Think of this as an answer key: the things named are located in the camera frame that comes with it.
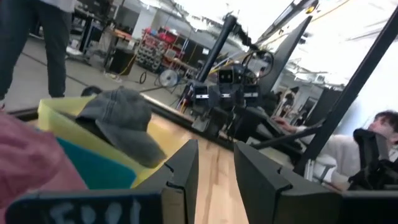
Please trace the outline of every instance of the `dark pants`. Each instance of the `dark pants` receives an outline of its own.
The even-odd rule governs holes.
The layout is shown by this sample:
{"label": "dark pants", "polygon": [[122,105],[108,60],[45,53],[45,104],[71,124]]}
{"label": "dark pants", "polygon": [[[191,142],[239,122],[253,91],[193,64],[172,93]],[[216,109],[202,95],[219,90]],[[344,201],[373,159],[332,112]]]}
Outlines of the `dark pants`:
{"label": "dark pants", "polygon": [[25,46],[35,14],[38,15],[44,32],[50,96],[63,97],[71,14],[39,0],[1,0],[0,100],[4,99],[11,86],[14,66]]}

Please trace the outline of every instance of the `white shirt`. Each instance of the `white shirt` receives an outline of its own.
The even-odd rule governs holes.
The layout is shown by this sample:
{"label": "white shirt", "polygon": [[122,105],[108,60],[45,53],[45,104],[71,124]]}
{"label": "white shirt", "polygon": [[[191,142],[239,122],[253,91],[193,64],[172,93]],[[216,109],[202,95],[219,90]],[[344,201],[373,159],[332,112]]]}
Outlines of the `white shirt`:
{"label": "white shirt", "polygon": [[73,12],[75,10],[76,0],[40,0],[61,9],[64,12]]}
{"label": "white shirt", "polygon": [[[297,132],[303,131],[305,126],[297,128]],[[302,138],[303,142],[310,142],[313,136]],[[361,159],[359,157],[359,146],[354,137],[344,135],[332,135],[321,150],[320,155],[328,155],[335,160],[336,169],[332,175],[333,182],[345,182],[349,177],[361,170]],[[391,161],[398,158],[398,151],[389,151]]]}

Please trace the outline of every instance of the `denim cap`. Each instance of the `denim cap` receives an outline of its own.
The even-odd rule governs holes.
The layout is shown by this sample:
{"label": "denim cap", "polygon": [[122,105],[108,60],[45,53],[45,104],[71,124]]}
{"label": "denim cap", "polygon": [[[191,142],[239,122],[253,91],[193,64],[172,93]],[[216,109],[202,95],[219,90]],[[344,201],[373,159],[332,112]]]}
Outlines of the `denim cap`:
{"label": "denim cap", "polygon": [[166,155],[147,133],[151,116],[152,111],[139,92],[119,87],[97,95],[78,118],[95,120],[116,149],[145,167],[155,168]]}

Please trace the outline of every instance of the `white wall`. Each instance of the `white wall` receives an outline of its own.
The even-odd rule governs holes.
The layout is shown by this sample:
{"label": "white wall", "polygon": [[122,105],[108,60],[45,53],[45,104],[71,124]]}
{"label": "white wall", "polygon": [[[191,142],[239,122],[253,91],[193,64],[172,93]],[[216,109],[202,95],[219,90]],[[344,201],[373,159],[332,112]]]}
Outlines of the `white wall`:
{"label": "white wall", "polygon": [[357,128],[366,128],[374,115],[383,110],[398,110],[398,43],[393,43],[351,105],[335,133],[352,135]]}
{"label": "white wall", "polygon": [[155,15],[156,15],[156,10],[153,8],[141,9],[136,26],[131,35],[132,38],[140,39],[142,37],[142,30],[148,27],[152,27]]}

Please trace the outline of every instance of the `red fabric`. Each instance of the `red fabric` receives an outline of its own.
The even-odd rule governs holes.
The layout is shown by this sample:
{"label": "red fabric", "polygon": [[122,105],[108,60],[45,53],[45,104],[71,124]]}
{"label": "red fabric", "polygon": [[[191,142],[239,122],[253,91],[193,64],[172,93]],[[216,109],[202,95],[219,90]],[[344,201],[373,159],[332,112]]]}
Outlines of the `red fabric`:
{"label": "red fabric", "polygon": [[159,37],[160,39],[162,39],[162,40],[168,42],[168,43],[171,43],[171,44],[174,43],[175,40],[177,39],[176,36],[171,35],[171,34],[166,34],[166,33],[160,33],[160,34],[158,35],[158,37]]}
{"label": "red fabric", "polygon": [[86,189],[57,140],[0,112],[0,224],[7,206],[35,190]]}

